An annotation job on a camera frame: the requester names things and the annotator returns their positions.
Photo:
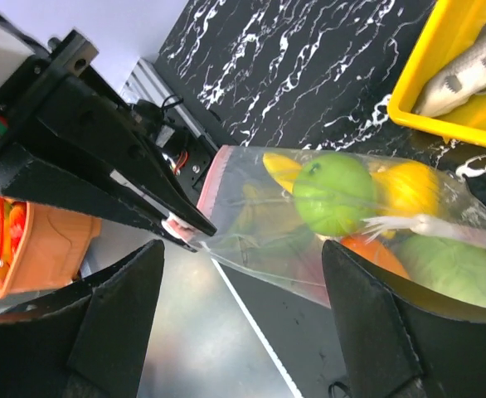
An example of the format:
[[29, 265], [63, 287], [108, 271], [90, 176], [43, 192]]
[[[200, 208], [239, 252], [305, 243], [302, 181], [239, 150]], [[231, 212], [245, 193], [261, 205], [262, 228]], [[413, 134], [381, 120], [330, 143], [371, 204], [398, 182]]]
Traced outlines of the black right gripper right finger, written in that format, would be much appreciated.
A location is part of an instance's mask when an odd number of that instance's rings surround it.
[[486, 308], [335, 241], [324, 243], [322, 262], [351, 397], [486, 397]]

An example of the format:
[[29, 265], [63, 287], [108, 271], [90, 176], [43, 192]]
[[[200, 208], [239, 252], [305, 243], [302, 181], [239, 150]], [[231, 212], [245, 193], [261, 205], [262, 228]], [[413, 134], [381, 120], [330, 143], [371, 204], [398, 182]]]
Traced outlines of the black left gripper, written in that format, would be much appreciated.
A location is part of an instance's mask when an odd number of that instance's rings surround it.
[[[0, 86], [0, 196], [140, 228], [194, 252], [163, 229], [164, 214], [209, 236], [216, 227], [131, 117], [74, 77], [99, 51], [77, 30], [49, 44], [49, 56], [29, 56]], [[38, 152], [53, 165], [19, 144], [7, 146], [34, 113], [42, 126]]]

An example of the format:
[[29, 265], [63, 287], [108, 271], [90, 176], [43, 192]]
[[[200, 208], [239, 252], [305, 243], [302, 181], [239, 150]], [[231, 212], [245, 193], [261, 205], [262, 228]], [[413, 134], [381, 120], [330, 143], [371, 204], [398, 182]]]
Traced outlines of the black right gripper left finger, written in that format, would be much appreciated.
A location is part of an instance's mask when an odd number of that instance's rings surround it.
[[135, 397], [163, 277], [151, 240], [0, 313], [0, 397]]

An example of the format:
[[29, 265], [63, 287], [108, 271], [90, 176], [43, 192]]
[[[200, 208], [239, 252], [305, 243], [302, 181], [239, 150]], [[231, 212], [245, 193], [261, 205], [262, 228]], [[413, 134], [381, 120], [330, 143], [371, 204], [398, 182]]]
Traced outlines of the green fake apple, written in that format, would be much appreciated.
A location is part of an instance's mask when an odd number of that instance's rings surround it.
[[300, 217], [319, 235], [350, 235], [377, 213], [371, 174], [358, 158], [345, 153], [327, 153], [305, 163], [292, 194]]

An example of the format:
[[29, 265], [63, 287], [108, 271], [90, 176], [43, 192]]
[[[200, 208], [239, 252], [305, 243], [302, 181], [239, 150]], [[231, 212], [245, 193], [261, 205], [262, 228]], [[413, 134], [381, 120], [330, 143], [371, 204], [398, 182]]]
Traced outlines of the clear zip top bag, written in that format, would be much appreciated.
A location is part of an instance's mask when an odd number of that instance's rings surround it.
[[224, 147], [197, 203], [216, 227], [191, 242], [220, 262], [322, 305], [321, 251], [486, 308], [486, 206], [450, 173], [404, 158]]

